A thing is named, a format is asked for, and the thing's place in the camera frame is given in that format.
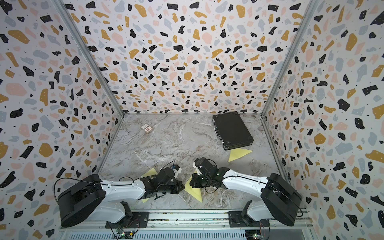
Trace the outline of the yellow square paper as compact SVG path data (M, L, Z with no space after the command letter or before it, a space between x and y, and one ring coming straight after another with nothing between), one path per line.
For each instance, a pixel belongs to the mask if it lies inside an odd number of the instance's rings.
M143 174L141 177L144 178L144 177L149 177L149 176L153 176L153 175L157 175L157 174L158 174L157 171L154 168L152 168L149 171L147 171L145 174ZM142 202L145 203L148 200L149 200L149 198L143 199Z
M232 161L235 161L237 159L240 159L250 153L252 153L253 151L252 150L247 150L247 149L233 149L230 151L230 156L229 156L229 160L228 162L232 162Z
M200 203L203 202L203 198L202 198L202 193L201 193L201 189L198 189L198 188L192 188L190 183L192 181L192 176L190 176L190 178L187 180L187 182L185 183L185 188L184 190L189 194L191 195L193 198L195 198L196 200L198 200Z

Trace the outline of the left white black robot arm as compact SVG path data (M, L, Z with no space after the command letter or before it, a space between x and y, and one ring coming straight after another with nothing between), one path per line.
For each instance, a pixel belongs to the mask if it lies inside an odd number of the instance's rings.
M177 180L181 171L180 166L172 165L156 175L129 182L102 180L92 174L58 196L61 226L70 228L84 221L104 221L110 227L128 227L134 215L126 201L178 195L185 188Z

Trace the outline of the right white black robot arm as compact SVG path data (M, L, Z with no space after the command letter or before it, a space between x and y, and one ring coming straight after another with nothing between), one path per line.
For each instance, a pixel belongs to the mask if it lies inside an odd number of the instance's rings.
M272 173L268 177L250 176L226 167L218 168L214 161L206 158L196 159L193 166L197 172L190 181L192 188L236 190L261 199L258 202L248 201L239 217L230 218L234 224L251 227L263 220L275 219L292 227L298 213L300 217L304 215L300 208L302 196L278 174Z

